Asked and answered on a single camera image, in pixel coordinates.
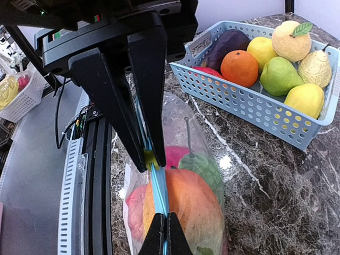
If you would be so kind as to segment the green apple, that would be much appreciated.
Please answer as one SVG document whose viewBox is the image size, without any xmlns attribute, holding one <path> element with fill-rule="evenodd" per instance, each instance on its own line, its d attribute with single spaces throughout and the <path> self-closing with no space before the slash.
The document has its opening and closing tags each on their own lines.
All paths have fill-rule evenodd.
<svg viewBox="0 0 340 255">
<path fill-rule="evenodd" d="M 264 65 L 260 83 L 270 95 L 285 96 L 304 81 L 289 60 L 278 56 Z"/>
</svg>

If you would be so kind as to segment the white basket with yellow toy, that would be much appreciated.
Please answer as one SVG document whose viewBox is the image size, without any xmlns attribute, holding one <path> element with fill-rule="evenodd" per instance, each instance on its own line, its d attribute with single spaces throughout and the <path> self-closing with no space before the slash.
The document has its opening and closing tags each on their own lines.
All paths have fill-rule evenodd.
<svg viewBox="0 0 340 255">
<path fill-rule="evenodd" d="M 44 77 L 31 63 L 24 71 L 6 76 L 1 81 L 1 118 L 18 122 L 41 103 L 46 84 Z"/>
</svg>

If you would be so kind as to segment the right black frame post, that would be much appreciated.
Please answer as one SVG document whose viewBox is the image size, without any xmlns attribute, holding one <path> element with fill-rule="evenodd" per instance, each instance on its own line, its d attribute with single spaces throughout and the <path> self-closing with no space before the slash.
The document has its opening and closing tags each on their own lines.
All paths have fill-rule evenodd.
<svg viewBox="0 0 340 255">
<path fill-rule="evenodd" d="M 294 13 L 295 0 L 285 0 L 285 13 Z"/>
</svg>

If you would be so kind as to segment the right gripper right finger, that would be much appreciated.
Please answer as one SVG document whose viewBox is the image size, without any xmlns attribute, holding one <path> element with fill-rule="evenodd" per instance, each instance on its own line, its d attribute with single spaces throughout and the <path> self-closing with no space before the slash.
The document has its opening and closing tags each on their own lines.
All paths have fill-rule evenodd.
<svg viewBox="0 0 340 255">
<path fill-rule="evenodd" d="M 166 243 L 167 254 L 193 255 L 175 212 L 170 212 L 167 215 Z"/>
</svg>

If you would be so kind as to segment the red apple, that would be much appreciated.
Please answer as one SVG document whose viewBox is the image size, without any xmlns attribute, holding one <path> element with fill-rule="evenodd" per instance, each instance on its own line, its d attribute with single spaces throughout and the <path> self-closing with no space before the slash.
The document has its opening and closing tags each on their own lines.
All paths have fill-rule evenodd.
<svg viewBox="0 0 340 255">
<path fill-rule="evenodd" d="M 128 226 L 131 231 L 132 238 L 137 241 L 142 241 L 144 237 L 143 205 L 146 188 L 146 184 L 137 187 L 126 199 L 128 207 Z"/>
<path fill-rule="evenodd" d="M 165 148 L 166 166 L 165 169 L 178 168 L 180 160 L 189 154 L 188 147 L 167 146 Z"/>
</svg>

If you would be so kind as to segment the clear zip top bag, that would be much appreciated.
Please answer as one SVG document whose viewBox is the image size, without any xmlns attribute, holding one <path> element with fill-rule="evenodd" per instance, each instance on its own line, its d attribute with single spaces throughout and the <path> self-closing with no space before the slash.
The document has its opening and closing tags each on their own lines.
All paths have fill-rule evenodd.
<svg viewBox="0 0 340 255">
<path fill-rule="evenodd" d="M 189 254 L 227 254 L 224 184 L 192 109 L 169 92 L 163 99 L 165 179 Z M 151 173 L 125 168 L 123 218 L 131 254 L 142 248 L 155 214 Z"/>
</svg>

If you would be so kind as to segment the yellow lemon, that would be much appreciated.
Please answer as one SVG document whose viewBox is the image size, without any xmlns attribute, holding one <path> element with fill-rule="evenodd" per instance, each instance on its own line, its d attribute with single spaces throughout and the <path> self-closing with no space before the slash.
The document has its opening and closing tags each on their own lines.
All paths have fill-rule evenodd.
<svg viewBox="0 0 340 255">
<path fill-rule="evenodd" d="M 285 98 L 284 104 L 317 119 L 324 102 L 325 93 L 323 89 L 314 83 L 305 83 L 291 89 Z"/>
</svg>

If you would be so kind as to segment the black frame post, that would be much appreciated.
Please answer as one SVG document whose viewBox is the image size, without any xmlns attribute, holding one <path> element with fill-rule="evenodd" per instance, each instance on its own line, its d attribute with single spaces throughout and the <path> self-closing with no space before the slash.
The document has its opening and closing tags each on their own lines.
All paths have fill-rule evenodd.
<svg viewBox="0 0 340 255">
<path fill-rule="evenodd" d="M 31 43 L 16 25 L 5 25 L 5 29 L 12 36 L 17 45 L 25 53 L 28 60 L 33 64 L 37 71 L 44 77 L 49 86 L 54 90 L 53 96 L 56 96 L 58 89 L 62 86 L 59 80 L 53 75 L 46 72 L 43 68 L 43 62 L 40 57 L 35 54 L 35 50 Z"/>
<path fill-rule="evenodd" d="M 285 0 L 285 13 L 294 13 L 295 0 Z"/>
</svg>

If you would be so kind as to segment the orange fruit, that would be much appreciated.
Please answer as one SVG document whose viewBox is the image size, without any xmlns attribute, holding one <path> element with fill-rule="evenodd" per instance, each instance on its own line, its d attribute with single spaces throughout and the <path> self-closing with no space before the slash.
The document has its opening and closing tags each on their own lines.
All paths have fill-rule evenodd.
<svg viewBox="0 0 340 255">
<path fill-rule="evenodd" d="M 247 51 L 234 50 L 222 60 L 220 71 L 225 80 L 250 88 L 258 79 L 258 61 Z"/>
</svg>

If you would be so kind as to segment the blue plastic basket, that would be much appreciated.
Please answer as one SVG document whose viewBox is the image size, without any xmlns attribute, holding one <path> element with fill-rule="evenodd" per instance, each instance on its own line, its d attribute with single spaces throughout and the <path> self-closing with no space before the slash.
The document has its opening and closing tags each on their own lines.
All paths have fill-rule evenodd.
<svg viewBox="0 0 340 255">
<path fill-rule="evenodd" d="M 271 96 L 257 81 L 251 88 L 225 81 L 193 69 L 207 58 L 214 43 L 229 29 L 250 39 L 270 38 L 272 28 L 233 21 L 219 21 L 185 45 L 185 57 L 170 64 L 184 92 L 200 98 L 304 150 L 321 127 L 333 122 L 339 99 L 339 49 L 328 47 L 326 54 L 332 78 L 325 90 L 325 103 L 317 119 L 284 105 L 284 97 Z"/>
</svg>

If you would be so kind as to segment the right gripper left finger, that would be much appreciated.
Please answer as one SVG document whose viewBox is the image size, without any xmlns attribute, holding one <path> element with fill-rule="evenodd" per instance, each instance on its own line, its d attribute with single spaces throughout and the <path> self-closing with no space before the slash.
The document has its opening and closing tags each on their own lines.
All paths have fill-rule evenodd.
<svg viewBox="0 0 340 255">
<path fill-rule="evenodd" d="M 139 251 L 139 255 L 162 255 L 165 242 L 166 218 L 156 213 L 152 219 L 146 238 Z"/>
</svg>

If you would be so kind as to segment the black front rail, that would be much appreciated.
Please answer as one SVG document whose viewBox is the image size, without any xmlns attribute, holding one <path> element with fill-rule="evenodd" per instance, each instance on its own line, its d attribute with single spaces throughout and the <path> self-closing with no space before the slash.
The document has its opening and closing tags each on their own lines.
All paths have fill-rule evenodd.
<svg viewBox="0 0 340 255">
<path fill-rule="evenodd" d="M 82 152 L 87 156 L 84 195 L 84 254 L 112 254 L 112 126 L 92 103 L 87 109 Z"/>
</svg>

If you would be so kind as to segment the pale yellow pear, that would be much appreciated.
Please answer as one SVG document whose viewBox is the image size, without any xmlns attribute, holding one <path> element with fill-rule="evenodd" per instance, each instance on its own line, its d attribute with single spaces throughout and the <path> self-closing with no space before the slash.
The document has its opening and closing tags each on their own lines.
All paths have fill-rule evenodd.
<svg viewBox="0 0 340 255">
<path fill-rule="evenodd" d="M 332 78 L 332 67 L 326 53 L 327 44 L 323 49 L 309 53 L 300 63 L 298 74 L 304 83 L 313 83 L 325 89 Z"/>
</svg>

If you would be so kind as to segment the orange yellow mango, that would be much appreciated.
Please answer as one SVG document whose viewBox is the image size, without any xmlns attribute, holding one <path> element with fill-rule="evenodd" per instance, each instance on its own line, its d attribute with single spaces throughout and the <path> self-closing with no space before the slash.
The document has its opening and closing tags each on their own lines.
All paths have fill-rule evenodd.
<svg viewBox="0 0 340 255">
<path fill-rule="evenodd" d="M 227 254 L 224 215 L 206 181 L 188 169 L 165 171 L 170 212 L 175 212 L 193 254 Z"/>
</svg>

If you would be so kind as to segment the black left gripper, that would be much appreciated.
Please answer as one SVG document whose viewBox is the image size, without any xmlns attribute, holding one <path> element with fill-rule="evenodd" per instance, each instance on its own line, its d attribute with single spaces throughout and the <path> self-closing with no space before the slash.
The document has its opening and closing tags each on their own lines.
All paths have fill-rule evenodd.
<svg viewBox="0 0 340 255">
<path fill-rule="evenodd" d="M 130 61 L 148 141 L 164 167 L 165 58 L 185 57 L 184 44 L 198 27 L 197 6 L 197 1 L 1 1 L 1 24 L 39 28 L 33 51 L 44 70 L 71 73 L 143 173 L 144 145 L 125 70 L 99 48 L 117 56 L 122 67 Z"/>
</svg>

